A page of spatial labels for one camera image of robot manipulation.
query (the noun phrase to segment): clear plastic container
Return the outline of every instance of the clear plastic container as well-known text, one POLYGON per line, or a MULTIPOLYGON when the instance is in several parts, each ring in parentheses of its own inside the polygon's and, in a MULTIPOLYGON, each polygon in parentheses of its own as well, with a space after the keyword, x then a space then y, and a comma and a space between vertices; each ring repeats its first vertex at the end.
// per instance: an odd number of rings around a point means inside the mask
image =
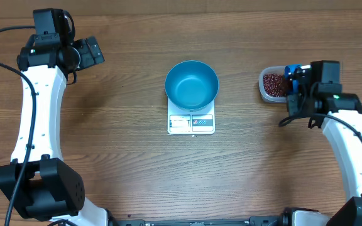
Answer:
POLYGON ((267 92, 265 91, 265 88, 263 87, 263 76, 264 75, 270 74, 270 73, 283 75, 284 68, 285 68, 285 66, 268 67, 268 68, 265 68, 259 75, 259 90, 261 92, 263 101, 268 102, 268 103, 286 103, 287 102, 286 97, 272 97, 271 95, 267 94, 267 92))

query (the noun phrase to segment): blue bowl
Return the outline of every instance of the blue bowl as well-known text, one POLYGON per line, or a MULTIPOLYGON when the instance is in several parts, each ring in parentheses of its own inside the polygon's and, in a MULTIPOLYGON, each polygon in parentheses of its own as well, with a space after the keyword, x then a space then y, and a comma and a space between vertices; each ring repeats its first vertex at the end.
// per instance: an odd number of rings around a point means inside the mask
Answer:
POLYGON ((216 98, 219 79, 209 65, 189 60, 177 64, 169 71, 165 91, 179 108, 201 110, 216 98))

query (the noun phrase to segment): red beans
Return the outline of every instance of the red beans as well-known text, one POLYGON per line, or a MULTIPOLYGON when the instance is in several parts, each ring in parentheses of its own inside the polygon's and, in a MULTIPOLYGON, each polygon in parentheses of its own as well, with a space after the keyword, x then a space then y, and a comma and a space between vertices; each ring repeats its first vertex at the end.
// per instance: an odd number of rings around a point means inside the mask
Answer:
POLYGON ((275 73, 263 76, 263 87, 268 95, 272 97, 285 97, 286 91, 283 89, 283 75, 275 73))

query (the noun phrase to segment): kitchen scale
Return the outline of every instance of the kitchen scale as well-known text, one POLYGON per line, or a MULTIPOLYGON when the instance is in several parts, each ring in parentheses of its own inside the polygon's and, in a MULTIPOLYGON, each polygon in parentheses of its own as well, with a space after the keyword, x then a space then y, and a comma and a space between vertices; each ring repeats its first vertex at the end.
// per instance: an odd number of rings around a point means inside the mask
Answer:
POLYGON ((201 110, 189 111, 168 100, 167 132, 183 135, 214 134, 214 101, 201 110))

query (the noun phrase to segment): wooden tabletop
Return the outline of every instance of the wooden tabletop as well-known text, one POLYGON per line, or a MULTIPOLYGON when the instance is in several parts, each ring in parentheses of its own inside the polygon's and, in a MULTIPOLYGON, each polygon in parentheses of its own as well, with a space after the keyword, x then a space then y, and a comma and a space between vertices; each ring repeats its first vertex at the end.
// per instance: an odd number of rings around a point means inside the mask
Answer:
MULTIPOLYGON (((65 162, 87 197, 118 219, 248 218, 307 207, 333 215, 345 203, 341 173, 320 129, 287 127, 283 104, 266 104, 258 76, 270 66, 338 60, 345 92, 362 101, 362 11, 96 16, 75 19, 106 62, 78 73, 61 110, 65 162), (184 60, 218 74, 216 133, 169 136, 167 72, 184 60)), ((33 24, 0 19, 0 28, 33 24)), ((0 35, 0 61, 34 31, 0 35)), ((16 143, 19 77, 0 68, 0 165, 16 143)), ((0 191, 0 225, 8 200, 0 191)), ((15 212, 12 225, 35 225, 15 212)))

